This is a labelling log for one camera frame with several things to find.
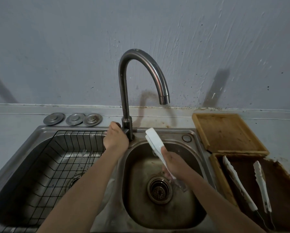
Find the gooseneck faucet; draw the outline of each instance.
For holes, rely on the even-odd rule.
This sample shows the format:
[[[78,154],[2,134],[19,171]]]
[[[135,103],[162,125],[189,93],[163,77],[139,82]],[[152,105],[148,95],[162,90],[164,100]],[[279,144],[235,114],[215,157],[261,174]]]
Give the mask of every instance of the gooseneck faucet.
[[[132,129],[132,118],[129,114],[129,101],[127,98],[127,65],[130,60],[137,60],[141,62],[146,69],[150,72],[158,94],[160,105],[166,105],[170,103],[170,96],[168,85],[166,84],[164,75],[158,66],[157,62],[146,52],[139,49],[130,49],[126,51],[120,59],[119,62],[119,85],[120,85],[120,94],[122,102],[122,110],[124,116],[122,117],[122,130],[129,138],[129,141],[132,141],[134,138],[133,129]]]

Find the countertop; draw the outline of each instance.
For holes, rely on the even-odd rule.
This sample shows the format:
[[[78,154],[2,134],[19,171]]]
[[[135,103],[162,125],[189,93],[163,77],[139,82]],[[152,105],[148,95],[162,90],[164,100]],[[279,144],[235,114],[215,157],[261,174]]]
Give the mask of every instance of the countertop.
[[[99,126],[111,121],[121,123],[120,107],[69,105],[8,105],[0,104],[0,169],[14,155],[30,134],[44,125],[46,114],[53,112],[98,112],[103,115]],[[239,113],[260,141],[290,173],[290,111],[197,109],[197,108],[131,108],[134,127],[195,128],[193,112]]]

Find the round metal cap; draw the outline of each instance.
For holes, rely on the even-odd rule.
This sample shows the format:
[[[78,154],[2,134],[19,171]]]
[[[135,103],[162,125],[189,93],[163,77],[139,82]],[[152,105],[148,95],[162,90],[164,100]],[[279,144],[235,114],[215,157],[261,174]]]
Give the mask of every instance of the round metal cap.
[[[63,113],[53,113],[49,114],[46,118],[44,118],[44,124],[46,125],[56,125],[64,119],[65,115]]]
[[[95,126],[95,125],[98,125],[102,120],[103,120],[103,118],[99,114],[88,114],[83,119],[83,123],[86,126]]]
[[[182,139],[183,139],[183,141],[186,141],[186,142],[192,141],[192,138],[189,135],[183,135]]]
[[[83,113],[72,114],[66,119],[66,123],[70,126],[75,126],[83,122],[85,115]]]

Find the painted wall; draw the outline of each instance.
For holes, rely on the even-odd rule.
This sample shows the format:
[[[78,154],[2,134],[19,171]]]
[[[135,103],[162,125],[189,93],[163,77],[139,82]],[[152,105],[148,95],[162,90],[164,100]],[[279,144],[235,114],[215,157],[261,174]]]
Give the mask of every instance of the painted wall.
[[[121,105],[120,56],[171,106],[290,109],[290,0],[0,0],[0,103]],[[158,106],[127,69],[130,105]]]

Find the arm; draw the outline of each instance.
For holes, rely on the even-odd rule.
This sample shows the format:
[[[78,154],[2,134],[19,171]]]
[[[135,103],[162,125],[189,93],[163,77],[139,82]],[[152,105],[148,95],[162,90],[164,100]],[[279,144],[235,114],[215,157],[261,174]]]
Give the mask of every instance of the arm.
[[[168,152],[165,147],[162,147],[161,152],[170,172],[190,187],[220,232],[265,232],[215,191],[178,154]]]
[[[103,142],[103,155],[62,197],[38,233],[90,231],[111,173],[129,145],[115,122],[111,122]]]

